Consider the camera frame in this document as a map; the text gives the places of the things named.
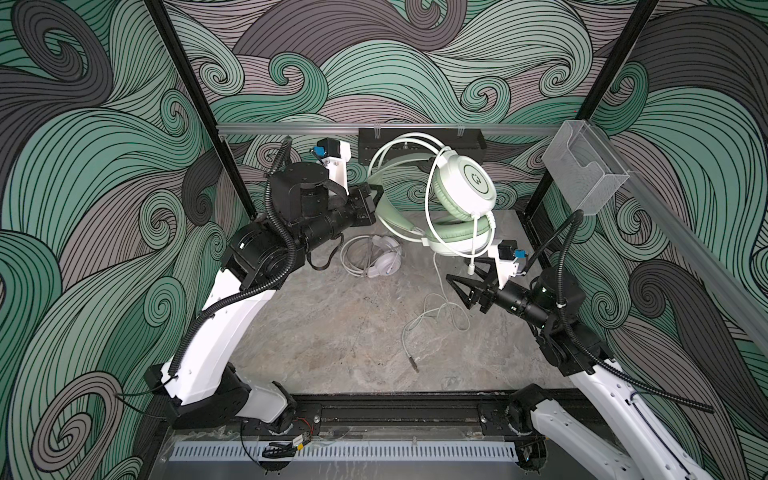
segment white and green headphones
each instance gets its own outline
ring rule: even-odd
[[[488,174],[480,165],[465,155],[459,155],[431,135],[413,132],[401,135],[376,152],[368,168],[368,183],[381,185],[382,173],[391,167],[429,158],[427,154],[408,154],[397,158],[371,175],[373,165],[382,160],[394,144],[412,143],[422,145],[435,154],[435,161],[429,171],[425,190],[424,210],[429,231],[424,231],[408,221],[386,195],[382,195],[376,206],[376,218],[397,237],[421,243],[440,255],[459,256],[471,259],[469,274],[474,273],[475,258],[480,257],[491,245],[495,232],[492,208],[496,203],[496,189]],[[429,191],[435,196],[449,215],[432,221],[429,216]]]

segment gray floor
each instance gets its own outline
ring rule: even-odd
[[[406,214],[424,224],[423,213]],[[495,212],[496,238],[531,245],[513,211]],[[380,223],[350,228],[347,239],[361,233],[386,233]],[[315,264],[324,263],[332,245],[320,247]],[[521,319],[494,306],[488,314],[476,306],[469,312],[471,328],[459,332],[448,312],[425,319],[407,336],[419,373],[402,351],[402,327],[422,312],[427,293],[439,293],[432,251],[406,243],[406,258],[390,277],[360,279],[347,274],[336,258],[328,270],[308,266],[293,273],[251,323],[232,355],[238,374],[246,379],[277,380],[295,393],[405,392],[433,390],[517,389],[535,382],[545,388],[573,384],[550,366]],[[442,278],[466,276],[457,257],[438,257]],[[519,282],[538,275],[538,265]],[[451,301],[461,303],[445,283]],[[430,298],[429,308],[437,307]],[[457,310],[457,323],[465,318]]]

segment black metal post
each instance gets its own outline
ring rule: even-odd
[[[640,33],[643,31],[643,27],[650,18],[650,15],[654,12],[656,4],[659,0],[640,0],[632,11],[627,24],[624,26],[624,30],[621,31],[616,44],[611,50],[611,54],[608,55],[608,60],[603,65],[603,68],[598,74],[598,78],[595,79],[594,84],[587,97],[584,99],[584,103],[581,104],[578,113],[576,114],[576,120],[589,120],[592,115],[598,109],[603,96],[611,87],[611,84],[616,78],[616,75],[621,71],[621,67],[624,66],[627,57],[629,56],[634,43],[637,38],[640,37]],[[531,195],[531,199],[525,206],[524,218],[528,221],[536,213],[536,210],[544,200],[544,195],[549,191],[549,187],[552,185],[552,176],[549,172],[545,172],[544,176],[538,182],[536,191]]]
[[[240,176],[240,172],[237,170],[237,164],[232,156],[232,152],[229,147],[219,138],[219,132],[216,129],[216,118],[213,111],[210,109],[210,105],[205,99],[203,89],[200,87],[200,83],[197,82],[194,71],[192,70],[192,64],[187,57],[187,53],[184,51],[184,47],[181,45],[176,30],[174,30],[173,24],[170,22],[168,11],[165,9],[165,5],[162,0],[144,0],[149,10],[152,20],[154,21],[157,31],[160,32],[160,37],[163,38],[165,48],[168,50],[170,59],[173,60],[176,69],[179,72],[181,81],[184,83],[184,87],[187,88],[192,105],[194,105],[197,114],[200,115],[200,120],[203,122],[205,130],[208,132],[211,143],[214,145],[214,149],[221,160],[224,170],[227,171],[232,185],[234,185],[235,192],[240,198],[240,202],[243,204],[248,217],[251,220],[256,218],[256,206],[253,205],[253,201],[250,199],[248,189],[245,186],[243,178]]]

